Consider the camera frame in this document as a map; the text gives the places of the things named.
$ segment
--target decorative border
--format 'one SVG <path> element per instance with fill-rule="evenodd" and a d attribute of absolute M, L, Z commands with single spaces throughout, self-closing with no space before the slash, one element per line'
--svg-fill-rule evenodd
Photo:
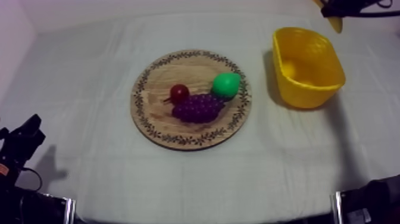
<path fill-rule="evenodd" d="M 239 92 L 237 93 L 239 95 L 240 105 L 237 107 L 237 111 L 235 112 L 235 114 L 232 115 L 232 120 L 228 123 L 226 128 L 221 127 L 211 132 L 205 132 L 198 138 L 193 138 L 192 136 L 184 137 L 181 135 L 163 134 L 155 129 L 155 126 L 149 121 L 147 117 L 145 117 L 145 113 L 143 111 L 144 101 L 142 97 L 142 91 L 145 90 L 145 86 L 147 84 L 150 72 L 152 70 L 160 68 L 161 66 L 171 63 L 171 61 L 173 60 L 179 60 L 181 58 L 198 57 L 198 56 L 207 57 L 214 61 L 225 63 L 225 66 L 229 67 L 232 72 L 240 75 L 241 79 L 239 85 Z M 239 67 L 235 63 L 231 62 L 226 57 L 220 56 L 218 54 L 209 51 L 200 51 L 200 50 L 184 51 L 177 54 L 172 53 L 167 58 L 155 61 L 154 63 L 151 64 L 149 68 L 147 68 L 142 73 L 141 78 L 137 82 L 137 90 L 133 95 L 135 99 L 135 106 L 137 108 L 135 112 L 139 117 L 140 125 L 142 125 L 145 128 L 145 131 L 150 137 L 158 138 L 163 142 L 177 143 L 179 145 L 193 144 L 202 146 L 205 143 L 205 141 L 212 141 L 216 137 L 223 136 L 227 132 L 227 130 L 234 130 L 238 126 L 239 122 L 245 118 L 245 111 L 246 111 L 245 107 L 250 103 L 250 100 L 248 99 L 248 97 L 250 96 L 247 90 L 248 86 L 249 84 L 247 83 L 246 76 L 243 74 L 243 72 L 240 71 Z"/>

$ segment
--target table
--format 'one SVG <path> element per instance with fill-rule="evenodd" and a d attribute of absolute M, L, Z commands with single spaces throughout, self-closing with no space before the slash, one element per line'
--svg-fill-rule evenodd
<path fill-rule="evenodd" d="M 282 106 L 271 36 L 284 26 L 327 36 L 347 76 L 317 110 Z M 229 57 L 253 103 L 241 130 L 205 151 L 161 148 L 137 130 L 130 91 L 142 70 L 181 49 Z M 400 41 L 333 33 L 321 18 L 253 13 L 125 17 L 41 34 L 0 107 L 2 126 L 33 113 L 47 135 L 27 166 L 42 191 L 77 199 L 86 219 L 121 223 L 260 223 L 330 211 L 329 195 L 400 171 Z M 35 184 L 22 176 L 19 185 Z"/>

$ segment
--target yellow bowl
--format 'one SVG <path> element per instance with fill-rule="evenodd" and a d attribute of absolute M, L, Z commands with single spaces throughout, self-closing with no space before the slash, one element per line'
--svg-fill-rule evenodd
<path fill-rule="evenodd" d="M 280 95 L 294 107 L 318 107 L 346 82 L 332 44 L 311 30 L 297 27 L 276 30 L 273 60 Z"/>

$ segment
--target plastic fruit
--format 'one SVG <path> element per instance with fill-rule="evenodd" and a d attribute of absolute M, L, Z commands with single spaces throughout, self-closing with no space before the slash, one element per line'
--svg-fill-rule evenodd
<path fill-rule="evenodd" d="M 176 84 L 170 89 L 170 97 L 166 99 L 166 101 L 170 100 L 176 105 L 185 100 L 189 95 L 190 93 L 188 87 L 182 84 Z"/>
<path fill-rule="evenodd" d="M 218 97 L 232 99 L 239 91 L 240 75 L 221 73 L 214 79 L 211 92 Z"/>
<path fill-rule="evenodd" d="M 211 94 L 191 95 L 172 109 L 172 115 L 183 122 L 208 123 L 224 107 L 224 100 Z"/>

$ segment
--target bunch of grapes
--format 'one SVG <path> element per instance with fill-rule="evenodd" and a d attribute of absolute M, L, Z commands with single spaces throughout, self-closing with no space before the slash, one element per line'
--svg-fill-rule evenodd
<path fill-rule="evenodd" d="M 191 95 L 172 109 L 172 115 L 183 122 L 208 123 L 218 117 L 224 102 L 211 94 Z"/>

